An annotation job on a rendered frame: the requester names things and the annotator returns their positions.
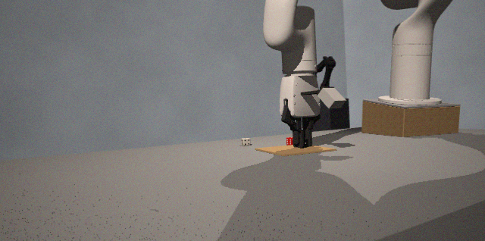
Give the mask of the white die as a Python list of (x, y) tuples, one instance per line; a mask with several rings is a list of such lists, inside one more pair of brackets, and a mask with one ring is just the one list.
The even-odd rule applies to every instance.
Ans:
[(250, 146), (250, 138), (242, 138), (242, 146)]

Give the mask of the tan mat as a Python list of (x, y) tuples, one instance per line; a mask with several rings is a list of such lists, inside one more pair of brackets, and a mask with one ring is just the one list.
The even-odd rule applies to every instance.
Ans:
[(294, 147), (293, 145), (256, 148), (255, 150), (258, 150), (261, 152), (267, 152), (275, 155), (281, 155), (281, 156), (303, 155), (303, 154), (310, 154), (310, 153), (317, 153), (317, 152), (336, 151), (336, 149), (321, 147), (321, 146), (309, 146), (305, 148), (299, 148), (299, 147)]

